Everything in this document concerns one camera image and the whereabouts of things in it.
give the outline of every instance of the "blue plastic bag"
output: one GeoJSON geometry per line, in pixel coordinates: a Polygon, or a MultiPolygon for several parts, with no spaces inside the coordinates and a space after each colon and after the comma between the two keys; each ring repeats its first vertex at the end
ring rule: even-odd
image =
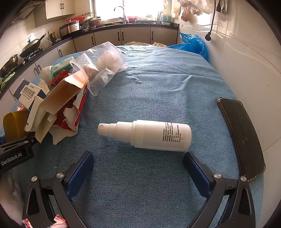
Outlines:
{"type": "Polygon", "coordinates": [[[182,39],[184,44],[176,44],[169,46],[168,48],[193,52],[201,55],[204,59],[208,61],[207,45],[198,35],[180,33],[180,38],[182,39]]]}

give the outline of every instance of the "rice cooker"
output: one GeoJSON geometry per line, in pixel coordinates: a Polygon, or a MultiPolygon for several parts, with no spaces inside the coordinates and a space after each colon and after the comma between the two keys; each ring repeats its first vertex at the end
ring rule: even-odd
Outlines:
{"type": "Polygon", "coordinates": [[[62,39],[73,36],[80,31],[79,20],[71,21],[60,26],[59,31],[62,39]]]}

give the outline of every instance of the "blue tablecloth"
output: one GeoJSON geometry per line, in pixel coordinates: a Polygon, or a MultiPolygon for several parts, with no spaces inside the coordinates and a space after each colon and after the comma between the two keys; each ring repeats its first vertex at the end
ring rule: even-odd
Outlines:
{"type": "MultiPolygon", "coordinates": [[[[88,93],[78,134],[56,146],[47,134],[42,144],[33,146],[34,158],[14,168],[14,176],[25,194],[32,176],[53,177],[89,150],[95,157],[94,168],[74,202],[91,227],[186,228],[205,198],[183,166],[184,152],[134,148],[98,135],[98,124],[137,119],[188,124],[189,150],[212,172],[238,178],[234,146],[216,104],[219,97],[235,96],[200,55],[159,47],[119,48],[130,67],[117,73],[97,97],[88,93]]],[[[250,187],[258,219],[263,176],[250,187]]]]}

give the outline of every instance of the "cabinet door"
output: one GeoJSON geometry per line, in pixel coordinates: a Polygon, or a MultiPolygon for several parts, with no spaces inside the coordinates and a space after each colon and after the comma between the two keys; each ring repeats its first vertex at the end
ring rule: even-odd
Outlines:
{"type": "Polygon", "coordinates": [[[74,0],[62,0],[62,14],[75,14],[74,0]]]}
{"type": "Polygon", "coordinates": [[[69,40],[57,47],[60,57],[76,53],[73,40],[69,40]]]}
{"type": "Polygon", "coordinates": [[[36,60],[35,64],[38,71],[41,73],[41,70],[47,66],[50,66],[51,63],[59,58],[58,50],[54,48],[49,51],[45,55],[43,55],[40,59],[36,60]]]}
{"type": "Polygon", "coordinates": [[[149,27],[135,27],[135,28],[121,28],[122,45],[129,42],[150,43],[150,28],[149,27]]]}
{"type": "Polygon", "coordinates": [[[14,83],[10,86],[10,91],[14,94],[17,86],[20,84],[22,79],[25,79],[29,82],[32,82],[39,74],[37,70],[36,64],[33,63],[29,68],[27,68],[18,78],[14,81],[14,83]]]}
{"type": "Polygon", "coordinates": [[[16,103],[15,98],[12,96],[11,92],[7,90],[0,100],[0,127],[3,126],[3,118],[6,114],[11,111],[11,108],[16,103]]]}
{"type": "Polygon", "coordinates": [[[88,50],[95,46],[95,37],[93,33],[73,39],[76,52],[88,50]]]}
{"type": "Polygon", "coordinates": [[[45,2],[46,19],[62,16],[62,1],[61,0],[47,0],[45,2]]]}
{"type": "Polygon", "coordinates": [[[96,45],[102,44],[106,41],[115,46],[121,45],[121,31],[120,29],[109,29],[94,33],[96,45]]]}
{"type": "Polygon", "coordinates": [[[178,31],[175,29],[151,28],[150,44],[157,42],[157,43],[165,44],[167,46],[171,46],[176,44],[177,37],[178,37],[178,31]]]}

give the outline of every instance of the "kitchen cabinet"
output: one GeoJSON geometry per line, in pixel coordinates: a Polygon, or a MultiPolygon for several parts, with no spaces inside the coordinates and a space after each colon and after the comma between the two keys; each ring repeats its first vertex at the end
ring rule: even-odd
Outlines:
{"type": "Polygon", "coordinates": [[[38,71],[41,73],[41,70],[47,66],[50,66],[51,63],[59,58],[58,50],[54,48],[53,50],[47,52],[40,59],[36,60],[35,64],[38,71]]]}
{"type": "Polygon", "coordinates": [[[62,1],[47,0],[45,2],[46,19],[62,16],[62,1]]]}
{"type": "Polygon", "coordinates": [[[150,27],[121,28],[122,45],[132,41],[150,43],[150,27]]]}
{"type": "Polygon", "coordinates": [[[102,44],[106,41],[109,41],[115,46],[122,45],[120,29],[109,29],[109,30],[94,32],[94,36],[95,36],[96,45],[102,44]]]}
{"type": "Polygon", "coordinates": [[[27,68],[9,87],[12,94],[14,94],[17,86],[21,82],[22,79],[25,79],[29,82],[32,82],[39,75],[39,71],[35,63],[33,63],[29,68],[27,68]]]}
{"type": "Polygon", "coordinates": [[[34,11],[35,27],[75,14],[74,0],[46,0],[34,11]]]}
{"type": "Polygon", "coordinates": [[[74,0],[62,0],[62,15],[75,14],[74,0]]]}
{"type": "Polygon", "coordinates": [[[76,52],[85,51],[95,46],[95,37],[93,33],[73,39],[76,52]]]}
{"type": "Polygon", "coordinates": [[[46,19],[75,14],[74,0],[47,0],[45,9],[46,19]]]}
{"type": "Polygon", "coordinates": [[[0,127],[3,126],[3,118],[6,114],[8,114],[11,111],[11,108],[14,106],[16,100],[12,96],[9,90],[7,90],[4,95],[1,97],[0,100],[0,127]]]}
{"type": "Polygon", "coordinates": [[[69,40],[57,47],[58,54],[60,57],[76,53],[73,40],[69,40]]]}
{"type": "Polygon", "coordinates": [[[171,46],[176,44],[176,39],[178,37],[178,31],[175,29],[168,28],[154,28],[150,29],[150,44],[154,42],[165,44],[171,46]]]}

